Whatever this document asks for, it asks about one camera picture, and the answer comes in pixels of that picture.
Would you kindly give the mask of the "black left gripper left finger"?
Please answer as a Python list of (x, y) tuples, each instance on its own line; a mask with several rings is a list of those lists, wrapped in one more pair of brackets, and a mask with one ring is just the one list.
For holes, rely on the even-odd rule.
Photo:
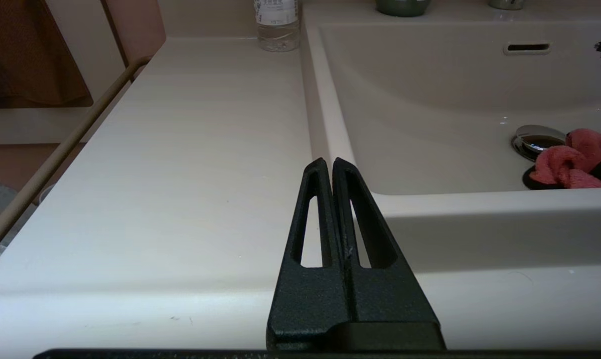
[[(302, 266), (310, 200), (318, 207), (321, 267)], [(322, 158), (303, 171), (267, 320), (269, 350), (321, 350), (335, 326), (350, 320), (341, 243), (328, 166)]]

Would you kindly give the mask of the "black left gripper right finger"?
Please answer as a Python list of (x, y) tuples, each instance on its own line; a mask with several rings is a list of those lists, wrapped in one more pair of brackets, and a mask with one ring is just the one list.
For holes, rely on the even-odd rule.
[(335, 159), (332, 189), (354, 320), (437, 325), (435, 312), (358, 168)]

